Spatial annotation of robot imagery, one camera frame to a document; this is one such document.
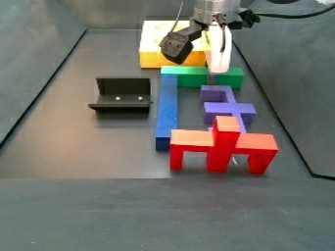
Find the silver white gripper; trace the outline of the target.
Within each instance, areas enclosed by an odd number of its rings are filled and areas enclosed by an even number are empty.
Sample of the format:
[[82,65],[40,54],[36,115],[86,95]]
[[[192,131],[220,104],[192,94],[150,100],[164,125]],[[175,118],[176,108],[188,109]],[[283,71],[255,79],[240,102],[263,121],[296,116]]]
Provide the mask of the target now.
[[206,27],[206,60],[211,74],[223,74],[230,69],[234,44],[230,24],[238,20],[239,7],[240,0],[195,0],[194,19]]

